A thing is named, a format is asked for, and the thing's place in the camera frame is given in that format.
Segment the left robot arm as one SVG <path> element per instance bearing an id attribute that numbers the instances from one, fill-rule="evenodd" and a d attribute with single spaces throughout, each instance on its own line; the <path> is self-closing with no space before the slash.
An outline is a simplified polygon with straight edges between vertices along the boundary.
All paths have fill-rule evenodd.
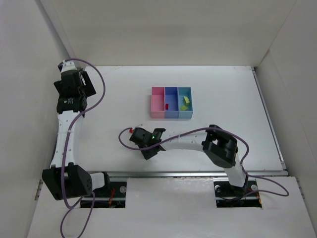
<path id="1" fill-rule="evenodd" d="M 59 93 L 56 107 L 58 133 L 50 167 L 42 172 L 45 185 L 55 200 L 89 196 L 96 189 L 108 189 L 107 173 L 90 174 L 76 162 L 87 98 L 96 94 L 87 72 L 83 69 L 62 70 L 61 79 L 54 86 Z"/>

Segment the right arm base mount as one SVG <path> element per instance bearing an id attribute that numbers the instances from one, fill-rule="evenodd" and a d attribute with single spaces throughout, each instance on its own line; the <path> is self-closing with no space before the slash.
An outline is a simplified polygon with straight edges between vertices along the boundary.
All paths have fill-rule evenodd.
<path id="1" fill-rule="evenodd" d="M 258 186 L 255 180 L 249 180 L 246 185 L 234 187 L 229 181 L 214 181 L 215 203 L 217 208 L 262 208 L 262 202 L 257 191 Z"/>

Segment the green lego brick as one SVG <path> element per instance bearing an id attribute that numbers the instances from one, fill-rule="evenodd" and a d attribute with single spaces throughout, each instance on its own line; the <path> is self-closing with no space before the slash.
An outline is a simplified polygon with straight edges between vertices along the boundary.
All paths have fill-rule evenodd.
<path id="1" fill-rule="evenodd" d="M 190 104 L 190 100 L 189 100 L 189 98 L 188 97 L 183 97 L 183 101 L 184 101 L 184 104 Z"/>
<path id="2" fill-rule="evenodd" d="M 186 111 L 188 110 L 188 107 L 186 105 L 183 105 L 180 107 L 180 111 Z"/>

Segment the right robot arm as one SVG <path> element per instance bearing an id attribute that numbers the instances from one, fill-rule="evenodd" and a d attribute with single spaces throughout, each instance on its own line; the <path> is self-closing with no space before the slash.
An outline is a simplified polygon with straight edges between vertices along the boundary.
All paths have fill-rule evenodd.
<path id="1" fill-rule="evenodd" d="M 240 164 L 237 139 L 223 132 L 219 126 L 210 125 L 207 129 L 183 133 L 165 128 L 155 128 L 150 132 L 137 127 L 129 140 L 138 147 L 146 160 L 160 151 L 192 150 L 204 153 L 215 166 L 224 169 L 229 186 L 235 193 L 246 191 L 248 177 Z"/>

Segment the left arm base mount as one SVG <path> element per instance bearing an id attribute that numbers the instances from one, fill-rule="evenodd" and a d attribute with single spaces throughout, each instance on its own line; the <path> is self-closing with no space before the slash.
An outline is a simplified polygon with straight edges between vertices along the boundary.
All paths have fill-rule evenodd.
<path id="1" fill-rule="evenodd" d="M 125 208 L 127 181 L 113 181 L 110 188 L 105 186 L 94 190 L 94 208 Z"/>

